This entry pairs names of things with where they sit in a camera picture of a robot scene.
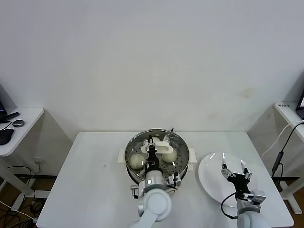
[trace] wall stain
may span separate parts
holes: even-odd
[[[255,92],[255,88],[247,88],[247,89],[244,89],[243,91],[241,91],[240,93],[238,93],[237,95],[242,97],[242,98],[250,98],[254,92]]]
[[[271,117],[272,117],[272,112],[269,112],[269,113],[267,114],[267,118],[270,119]]]
[[[217,113],[210,113],[207,115],[208,120],[215,120],[218,117]]]

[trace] metal rim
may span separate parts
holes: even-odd
[[[189,148],[186,144],[186,142],[178,135],[176,134],[175,132],[171,132],[171,131],[168,131],[168,130],[164,130],[164,129],[161,129],[161,128],[153,128],[153,129],[149,129],[149,130],[146,130],[146,131],[143,131],[143,132],[139,132],[138,134],[136,134],[127,144],[126,148],[125,148],[125,153],[124,153],[124,158],[125,160],[127,161],[127,156],[126,156],[126,152],[127,152],[127,149],[128,147],[130,146],[130,144],[137,138],[139,137],[140,135],[142,134],[145,134],[145,133],[148,133],[148,132],[153,132],[153,131],[161,131],[161,132],[164,132],[164,133],[169,133],[169,134],[173,134],[175,137],[177,137],[182,143],[184,143],[184,145],[186,146],[186,149],[187,149],[187,152],[189,154]],[[128,173],[129,175],[131,174],[134,174],[137,178],[141,179],[141,180],[144,180],[142,179],[141,177],[137,176],[136,173],[134,173],[132,171],[132,168],[129,166],[129,164],[126,162],[126,166],[127,166],[127,170],[128,170]],[[186,167],[180,172],[180,173],[184,173],[185,171],[187,172],[187,169],[188,169],[188,165],[186,165]]]
[[[128,174],[129,174],[130,178],[133,180],[133,182],[134,182],[135,184],[139,185],[139,182],[138,182],[138,181],[134,178],[134,176],[130,173],[129,168],[128,168],[128,167],[126,167],[126,168],[127,168]],[[186,166],[184,173],[181,175],[181,177],[180,177],[181,180],[184,179],[184,177],[186,176],[187,171],[188,171],[188,166]]]

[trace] white plate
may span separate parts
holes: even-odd
[[[199,180],[205,191],[216,201],[222,202],[228,195],[235,192],[234,185],[222,175],[223,158],[227,164],[227,168],[235,173],[243,173],[241,162],[248,171],[251,172],[250,166],[238,157],[228,153],[211,153],[207,155],[199,164]],[[254,173],[251,176],[251,181],[248,184],[250,191],[258,190],[257,178]],[[237,201],[234,197],[230,197],[224,203],[230,207],[236,207]]]

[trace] white table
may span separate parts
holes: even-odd
[[[261,213],[272,227],[291,227],[288,212],[268,171],[245,132],[177,132],[196,151],[198,162],[212,152],[227,152],[250,164],[258,177],[259,188],[267,199]],[[40,228],[127,228],[139,219],[134,184],[126,168],[117,163],[119,150],[136,133],[81,132],[61,168],[38,218]],[[220,204],[213,200],[198,181],[197,167],[189,171],[172,198],[172,211],[154,228],[236,228],[226,218]],[[234,208],[224,208],[236,214]]]
[[[43,114],[44,110],[43,108],[5,108],[8,114],[19,112],[20,115],[10,119],[9,121],[15,121],[15,120],[24,120],[25,124],[24,126],[20,128],[15,128],[12,125],[10,125],[7,129],[13,128],[14,133],[11,137],[11,140],[5,144],[0,145],[0,157],[6,157],[11,155],[17,146],[20,144],[20,142],[23,140],[23,138],[27,135],[27,133],[30,131],[30,129],[34,126],[34,124],[37,122],[37,120],[40,118],[40,116]],[[0,124],[0,129],[4,128],[7,125],[7,123]],[[38,172],[38,167],[34,163],[34,161],[25,153],[20,153],[20,157],[26,162],[26,164],[30,165],[31,167],[34,167],[33,171],[34,173]],[[21,194],[19,194],[18,198],[15,200],[15,203],[13,205],[13,210],[18,210],[24,197],[33,197],[34,196],[34,190],[31,189],[31,186],[35,182],[35,179],[31,179],[27,184],[23,183],[19,178],[17,178],[13,173],[11,173],[8,169],[5,168],[0,163],[0,176],[4,179],[4,182],[0,185],[0,191],[4,188],[5,184],[9,182],[11,185],[16,187],[18,190],[21,191]],[[48,191],[35,191],[37,198],[47,198]]]
[[[287,121],[288,124],[302,120],[295,112],[296,107],[296,102],[277,102],[275,104],[276,110],[282,115],[282,117]],[[294,128],[298,124],[299,123],[293,123],[290,125],[290,127]],[[304,142],[304,124],[298,126],[294,132]],[[283,191],[280,193],[282,198],[288,201],[295,214],[302,214],[302,210],[297,201],[295,200],[294,194],[304,187],[304,177],[300,177],[289,186],[286,184],[285,181],[281,181],[280,186],[283,189]]]

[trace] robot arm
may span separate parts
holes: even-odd
[[[222,174],[232,183],[236,189],[235,198],[237,200],[237,217],[230,216],[237,220],[238,228],[271,228],[268,221],[260,214],[261,203],[266,199],[263,191],[249,191],[251,173],[241,163],[243,174],[231,172],[223,160]]]
[[[131,186],[132,195],[138,199],[138,213],[141,217],[131,228],[151,228],[154,222],[166,219],[171,212],[172,204],[171,198],[165,190],[168,186],[175,188],[181,184],[178,173],[169,177],[168,182],[164,180],[156,156],[157,149],[150,135],[147,152],[149,157],[145,165],[145,180],[138,186]],[[135,190],[138,190],[138,196],[135,195]]]

